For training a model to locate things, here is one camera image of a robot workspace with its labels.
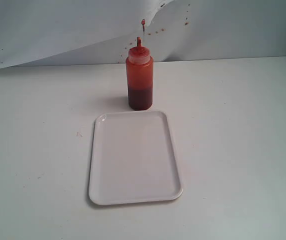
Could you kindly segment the red sauce squeeze bottle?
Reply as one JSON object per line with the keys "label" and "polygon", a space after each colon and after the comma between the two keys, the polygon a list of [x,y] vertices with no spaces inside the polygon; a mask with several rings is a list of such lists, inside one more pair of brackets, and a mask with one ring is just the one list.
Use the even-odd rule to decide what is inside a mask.
{"label": "red sauce squeeze bottle", "polygon": [[127,98],[131,109],[144,111],[153,104],[154,59],[138,36],[125,61]]}

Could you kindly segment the white rectangular plastic tray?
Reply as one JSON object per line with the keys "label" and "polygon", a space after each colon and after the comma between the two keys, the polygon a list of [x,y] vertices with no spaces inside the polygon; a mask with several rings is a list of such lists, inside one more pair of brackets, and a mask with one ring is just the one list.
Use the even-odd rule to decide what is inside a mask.
{"label": "white rectangular plastic tray", "polygon": [[183,193],[167,115],[106,113],[94,122],[89,199],[99,206],[167,202]]}

